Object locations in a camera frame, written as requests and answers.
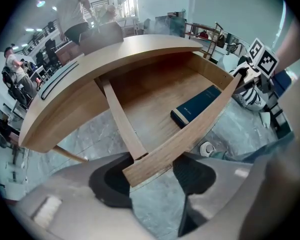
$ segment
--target ceiling light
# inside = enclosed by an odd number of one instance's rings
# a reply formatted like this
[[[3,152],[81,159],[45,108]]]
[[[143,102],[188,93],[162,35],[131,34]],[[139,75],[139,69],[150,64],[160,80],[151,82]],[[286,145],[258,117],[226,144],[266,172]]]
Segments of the ceiling light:
[[[36,4],[36,7],[44,6],[45,3],[46,3],[45,1],[39,1],[39,2]]]

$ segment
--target sneaker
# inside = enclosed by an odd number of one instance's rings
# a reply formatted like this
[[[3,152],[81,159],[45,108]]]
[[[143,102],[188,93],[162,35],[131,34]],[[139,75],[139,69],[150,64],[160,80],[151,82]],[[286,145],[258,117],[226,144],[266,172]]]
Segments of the sneaker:
[[[216,151],[215,147],[210,142],[205,142],[200,146],[200,155],[202,157],[210,157]]]

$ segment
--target office chair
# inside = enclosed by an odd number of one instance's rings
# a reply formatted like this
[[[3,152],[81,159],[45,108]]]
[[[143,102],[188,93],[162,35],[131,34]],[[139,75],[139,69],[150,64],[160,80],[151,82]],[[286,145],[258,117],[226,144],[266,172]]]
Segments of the office chair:
[[[17,84],[14,83],[8,72],[2,72],[2,80],[8,87],[8,94],[17,100],[25,110],[27,110],[30,107],[33,98],[24,90],[23,87],[19,88]]]
[[[48,22],[48,29],[49,29],[49,32],[52,33],[53,31],[56,30],[55,26],[54,26],[54,23],[52,21],[49,21]]]
[[[36,55],[36,66],[37,68],[43,66],[45,70],[47,70],[48,64],[44,60],[44,55],[41,51],[39,51]]]
[[[56,41],[49,39],[45,42],[46,54],[49,58],[49,65],[55,69],[58,69],[61,66],[58,56],[56,55]]]

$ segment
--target man in white shirt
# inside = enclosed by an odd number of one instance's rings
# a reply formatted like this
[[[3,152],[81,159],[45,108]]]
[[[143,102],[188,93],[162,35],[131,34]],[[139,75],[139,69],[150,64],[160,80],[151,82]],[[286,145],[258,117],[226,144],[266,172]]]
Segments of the man in white shirt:
[[[59,0],[57,3],[57,23],[62,40],[66,36],[79,45],[80,34],[89,29],[89,24],[84,18],[82,5],[94,19],[89,0]]]
[[[16,84],[22,84],[25,92],[34,98],[37,95],[37,87],[21,67],[23,62],[17,60],[11,47],[5,49],[4,57],[6,59],[5,65],[16,75]]]

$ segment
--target dark blue book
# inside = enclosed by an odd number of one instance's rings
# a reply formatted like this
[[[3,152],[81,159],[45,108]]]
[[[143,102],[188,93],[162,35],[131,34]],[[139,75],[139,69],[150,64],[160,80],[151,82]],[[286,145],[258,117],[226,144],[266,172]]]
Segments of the dark blue book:
[[[221,91],[212,85],[173,109],[170,116],[180,128],[183,128],[204,111],[220,94]]]

